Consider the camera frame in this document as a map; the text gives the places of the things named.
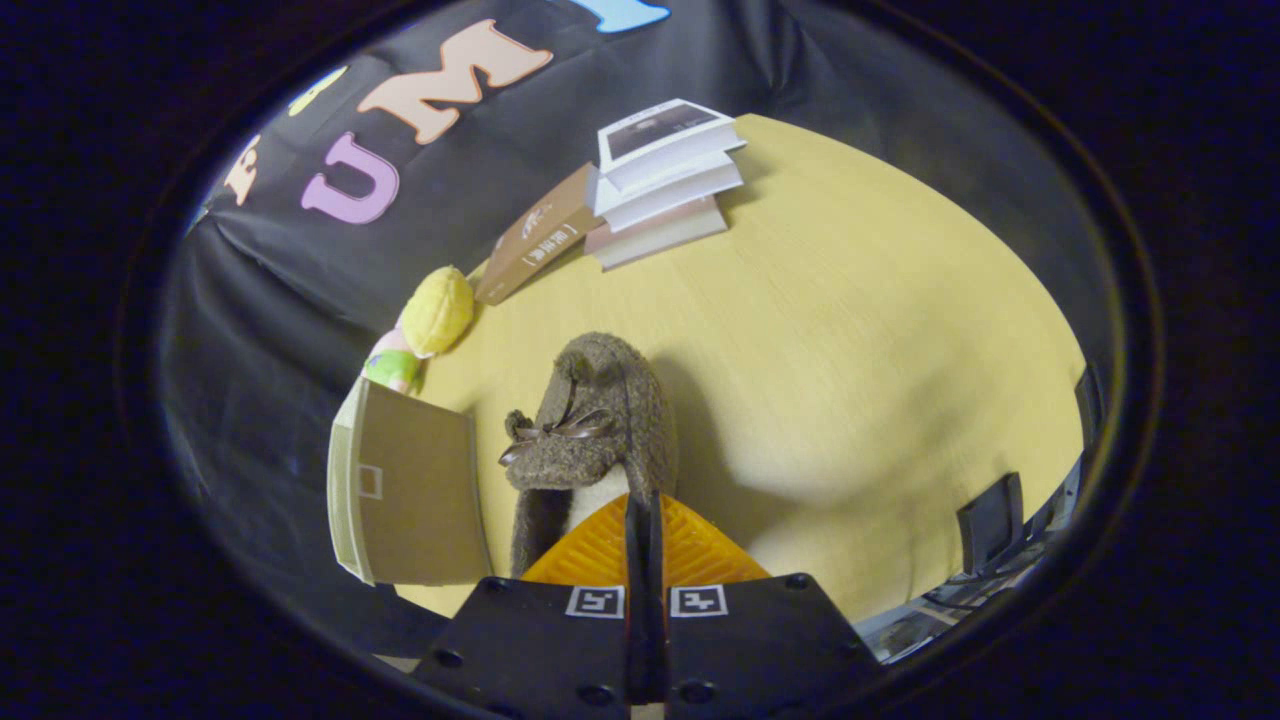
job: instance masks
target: blue letter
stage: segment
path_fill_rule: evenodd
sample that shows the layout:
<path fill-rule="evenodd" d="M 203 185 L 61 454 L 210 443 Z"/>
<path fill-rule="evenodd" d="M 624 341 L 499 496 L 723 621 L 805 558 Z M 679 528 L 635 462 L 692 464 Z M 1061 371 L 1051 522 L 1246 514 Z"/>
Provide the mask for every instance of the blue letter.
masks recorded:
<path fill-rule="evenodd" d="M 586 8 L 600 18 L 600 24 L 595 26 L 596 32 L 622 32 L 635 29 L 658 20 L 663 20 L 671 14 L 666 8 L 645 5 L 640 0 L 570 0 Z"/>

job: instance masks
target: stuffed animal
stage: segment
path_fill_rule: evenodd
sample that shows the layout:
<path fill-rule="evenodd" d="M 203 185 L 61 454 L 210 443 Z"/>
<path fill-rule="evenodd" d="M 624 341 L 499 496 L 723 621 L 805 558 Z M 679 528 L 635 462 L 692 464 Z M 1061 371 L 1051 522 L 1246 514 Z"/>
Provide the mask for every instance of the stuffed animal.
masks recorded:
<path fill-rule="evenodd" d="M 585 515 L 623 492 L 643 502 L 676 488 L 676 421 L 658 379 L 634 347 L 604 333 L 572 340 L 556 357 L 534 420 L 507 415 L 512 446 L 500 462 L 520 491 L 511 544 L 522 575 Z M 621 482 L 596 488 L 605 477 Z"/>
<path fill-rule="evenodd" d="M 471 324 L 472 315 L 467 278 L 452 265 L 433 272 L 419 283 L 396 327 L 374 345 L 361 374 L 407 392 L 422 360 L 448 350 Z"/>

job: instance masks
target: orange gripper pad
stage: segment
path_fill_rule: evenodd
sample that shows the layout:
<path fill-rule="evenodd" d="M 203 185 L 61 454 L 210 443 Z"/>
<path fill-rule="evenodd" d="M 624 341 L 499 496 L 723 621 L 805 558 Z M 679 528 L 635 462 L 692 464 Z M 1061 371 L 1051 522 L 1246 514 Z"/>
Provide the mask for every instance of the orange gripper pad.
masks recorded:
<path fill-rule="evenodd" d="M 673 587 L 759 580 L 769 574 L 724 533 L 673 497 L 662 496 L 663 597 Z"/>
<path fill-rule="evenodd" d="M 557 585 L 630 585 L 627 495 L 596 510 L 547 551 L 522 580 Z M 672 587 L 758 580 L 769 574 L 724 533 L 676 498 L 662 496 L 663 597 Z"/>
<path fill-rule="evenodd" d="M 623 493 L 570 530 L 520 579 L 553 585 L 628 585 L 626 514 Z"/>

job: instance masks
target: stack of books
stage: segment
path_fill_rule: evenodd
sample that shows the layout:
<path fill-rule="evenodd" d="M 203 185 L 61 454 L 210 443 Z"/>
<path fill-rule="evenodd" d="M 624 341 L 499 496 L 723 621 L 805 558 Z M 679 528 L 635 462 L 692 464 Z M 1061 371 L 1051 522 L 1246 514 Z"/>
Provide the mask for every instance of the stack of books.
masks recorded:
<path fill-rule="evenodd" d="M 727 229 L 716 193 L 742 184 L 728 151 L 746 145 L 733 119 L 668 100 L 599 131 L 591 210 L 604 224 L 586 252 L 611 270 Z"/>
<path fill-rule="evenodd" d="M 727 228 L 716 193 L 742 184 L 728 156 L 746 145 L 733 119 L 668 100 L 598 133 L 586 163 L 498 238 L 476 300 L 498 305 L 586 237 L 605 270 Z"/>

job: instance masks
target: foam letter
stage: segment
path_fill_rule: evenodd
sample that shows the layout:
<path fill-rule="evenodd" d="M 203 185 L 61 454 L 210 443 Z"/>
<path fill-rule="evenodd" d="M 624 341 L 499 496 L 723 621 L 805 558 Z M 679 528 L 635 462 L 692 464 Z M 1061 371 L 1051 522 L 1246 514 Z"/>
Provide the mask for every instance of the foam letter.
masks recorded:
<path fill-rule="evenodd" d="M 303 92 L 302 95 L 298 95 L 297 97 L 294 97 L 293 102 L 289 102 L 289 117 L 292 118 L 292 117 L 297 115 L 298 113 L 301 113 L 302 110 L 306 110 L 307 105 L 310 105 L 311 101 L 315 100 L 317 95 L 320 95 L 321 92 L 324 92 L 326 87 L 329 87 L 338 78 L 340 78 L 342 73 L 344 73 L 344 72 L 347 72 L 347 65 L 343 65 L 343 67 L 338 68 L 337 70 L 334 70 L 334 72 L 326 74 L 326 76 L 324 76 L 323 78 L 320 78 L 319 82 L 316 82 L 310 88 L 307 88 L 306 92 Z"/>
<path fill-rule="evenodd" d="M 667 19 L 671 10 L 654 8 L 640 0 L 570 0 L 600 18 L 596 32 L 622 32 Z"/>
<path fill-rule="evenodd" d="M 530 50 L 493 28 L 494 20 L 480 20 L 440 44 L 440 70 L 408 73 L 387 78 L 356 106 L 361 113 L 385 110 L 417 131 L 419 145 L 426 145 L 458 122 L 460 113 L 436 110 L 428 100 L 479 102 L 483 96 L 475 68 L 489 78 L 489 87 L 503 87 L 550 61 L 547 50 Z"/>
<path fill-rule="evenodd" d="M 223 186 L 232 188 L 232 192 L 236 193 L 237 205 L 244 204 L 250 188 L 253 187 L 253 179 L 257 178 L 257 168 L 253 167 L 257 163 L 257 150 L 253 150 L 253 146 L 257 145 L 259 140 L 262 140 L 261 135 L 256 135 L 253 140 L 248 141 L 248 146 L 236 159 L 232 172 L 227 173 L 227 179 L 223 182 Z"/>
<path fill-rule="evenodd" d="M 399 173 L 387 160 L 356 145 L 356 136 L 349 132 L 342 133 L 342 137 L 333 143 L 329 154 L 325 155 L 325 165 L 337 163 L 351 165 L 369 176 L 374 181 L 372 192 L 364 197 L 352 197 L 340 190 L 329 187 L 324 173 L 316 173 L 307 183 L 307 188 L 302 191 L 302 206 L 315 208 L 353 225 L 376 220 L 392 204 L 392 200 L 396 200 L 396 192 L 399 191 Z"/>

